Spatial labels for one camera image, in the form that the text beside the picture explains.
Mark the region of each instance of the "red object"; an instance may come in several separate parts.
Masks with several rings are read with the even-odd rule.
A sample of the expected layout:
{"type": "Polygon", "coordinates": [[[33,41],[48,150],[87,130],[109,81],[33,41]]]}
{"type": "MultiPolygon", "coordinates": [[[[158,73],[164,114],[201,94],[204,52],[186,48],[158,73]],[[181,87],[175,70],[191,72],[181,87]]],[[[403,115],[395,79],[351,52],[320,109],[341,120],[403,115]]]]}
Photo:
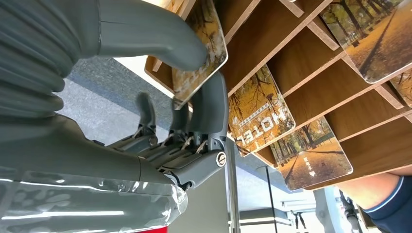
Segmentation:
{"type": "Polygon", "coordinates": [[[144,233],[167,233],[167,227],[156,229],[156,230],[146,231],[144,233]]]}

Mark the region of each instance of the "blue sleeve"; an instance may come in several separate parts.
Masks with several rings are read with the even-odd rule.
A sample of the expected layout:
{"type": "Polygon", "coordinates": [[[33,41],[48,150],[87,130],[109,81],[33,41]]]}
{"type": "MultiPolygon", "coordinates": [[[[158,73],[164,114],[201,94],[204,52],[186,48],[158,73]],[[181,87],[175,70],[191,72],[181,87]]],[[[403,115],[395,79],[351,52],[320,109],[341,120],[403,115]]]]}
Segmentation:
{"type": "Polygon", "coordinates": [[[402,176],[386,200],[365,212],[378,227],[386,231],[412,232],[412,177],[402,176]]]}

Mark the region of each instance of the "wooden rack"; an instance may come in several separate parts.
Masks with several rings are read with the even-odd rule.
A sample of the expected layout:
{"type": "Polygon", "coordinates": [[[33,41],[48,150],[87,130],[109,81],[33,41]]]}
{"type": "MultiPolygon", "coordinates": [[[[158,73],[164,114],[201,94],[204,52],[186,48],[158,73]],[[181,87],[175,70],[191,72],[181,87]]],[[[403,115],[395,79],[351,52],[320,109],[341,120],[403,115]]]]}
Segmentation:
{"type": "MultiPolygon", "coordinates": [[[[412,109],[386,83],[368,84],[318,15],[332,0],[225,0],[217,4],[229,60],[221,72],[232,95],[267,64],[297,130],[325,116],[354,172],[309,189],[412,164],[412,109]]],[[[145,71],[172,91],[166,64],[145,71]]],[[[276,166],[269,147],[255,156],[276,166]]]]}

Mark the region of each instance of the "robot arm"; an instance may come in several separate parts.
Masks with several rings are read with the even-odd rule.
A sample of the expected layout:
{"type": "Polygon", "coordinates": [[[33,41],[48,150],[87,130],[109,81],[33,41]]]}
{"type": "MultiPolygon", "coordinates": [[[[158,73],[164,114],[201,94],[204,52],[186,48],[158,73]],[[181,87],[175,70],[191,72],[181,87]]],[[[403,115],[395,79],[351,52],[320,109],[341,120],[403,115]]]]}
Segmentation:
{"type": "Polygon", "coordinates": [[[219,73],[192,98],[191,117],[187,106],[173,113],[160,143],[146,95],[137,100],[137,132],[107,147],[55,113],[63,102],[53,92],[81,58],[153,55],[178,69],[200,67],[206,48],[175,14],[139,0],[0,0],[0,19],[0,229],[167,225],[184,211],[184,191],[224,166],[228,102],[219,73]],[[50,204],[57,193],[69,197],[50,204]],[[118,215],[66,216],[73,208],[118,215]]]}

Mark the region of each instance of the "person's arm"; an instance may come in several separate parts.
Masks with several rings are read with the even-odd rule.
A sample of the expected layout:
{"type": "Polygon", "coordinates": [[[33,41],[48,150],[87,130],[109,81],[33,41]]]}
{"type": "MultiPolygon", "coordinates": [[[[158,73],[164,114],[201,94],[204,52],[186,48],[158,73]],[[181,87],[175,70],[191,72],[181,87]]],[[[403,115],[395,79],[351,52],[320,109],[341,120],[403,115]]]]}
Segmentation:
{"type": "Polygon", "coordinates": [[[380,228],[392,233],[411,232],[412,169],[383,173],[337,186],[364,209],[380,228]]]}
{"type": "Polygon", "coordinates": [[[338,184],[362,209],[370,209],[382,203],[395,190],[399,176],[383,173],[338,184]]]}

